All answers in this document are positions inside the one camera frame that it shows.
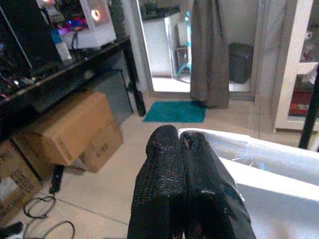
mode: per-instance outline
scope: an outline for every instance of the desk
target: desk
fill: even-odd
[[[8,119],[13,114],[20,112],[26,107],[32,105],[32,103],[37,100],[45,100],[47,94],[53,87],[58,87],[61,84],[68,85],[76,81],[74,76],[83,69],[88,69],[98,65],[103,60],[115,55],[118,52],[123,51],[125,61],[127,64],[128,74],[130,77],[130,91],[134,94],[134,99],[137,105],[138,113],[142,117],[145,115],[145,105],[143,101],[142,93],[137,89],[136,82],[139,81],[137,74],[131,40],[126,37],[122,40],[117,40],[111,45],[106,45],[102,47],[101,50],[94,52],[88,57],[81,60],[75,61],[70,65],[61,65],[59,69],[51,75],[37,80],[34,84],[16,92],[13,95],[0,101],[0,139],[2,139],[1,122]]]

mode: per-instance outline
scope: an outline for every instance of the gray curtain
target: gray curtain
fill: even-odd
[[[229,54],[220,0],[194,0],[190,96],[209,108],[228,108]]]

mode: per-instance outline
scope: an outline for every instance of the white tub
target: white tub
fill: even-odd
[[[188,130],[207,135],[236,180],[258,239],[319,238],[319,153],[213,130],[179,135]]]

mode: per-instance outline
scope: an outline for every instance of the wire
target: wire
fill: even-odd
[[[72,42],[71,42],[71,47],[72,47],[72,50],[75,50],[74,48],[74,42],[76,41],[76,48],[79,48],[79,32],[76,31],[72,37]]]
[[[52,202],[52,205],[45,211],[45,213],[43,213],[40,216],[33,216],[31,214],[31,210],[40,202],[46,202],[46,203],[50,203]],[[45,220],[48,218],[48,213],[51,212],[51,210],[54,208],[56,204],[56,199],[55,199],[55,195],[53,194],[53,196],[46,196],[44,198],[34,198],[31,199],[24,207],[23,207],[23,212],[24,214],[29,217],[32,218],[32,221],[30,223],[28,223],[25,227],[25,231],[24,231],[24,235],[23,235],[23,239],[45,239],[53,230],[57,229],[59,226],[63,225],[63,224],[69,224],[72,227],[72,236],[71,239],[74,239],[75,236],[75,227],[73,225],[72,222],[70,221],[62,221],[56,225],[54,225],[53,227],[51,227],[41,238],[26,238],[25,235],[27,234],[27,230],[29,229],[30,225],[36,221],[36,220]]]

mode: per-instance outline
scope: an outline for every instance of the glass door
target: glass door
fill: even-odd
[[[258,78],[263,0],[223,0],[229,43],[231,99],[254,100]],[[150,92],[185,96],[190,91],[187,48],[188,16],[192,0],[139,0],[152,74]]]

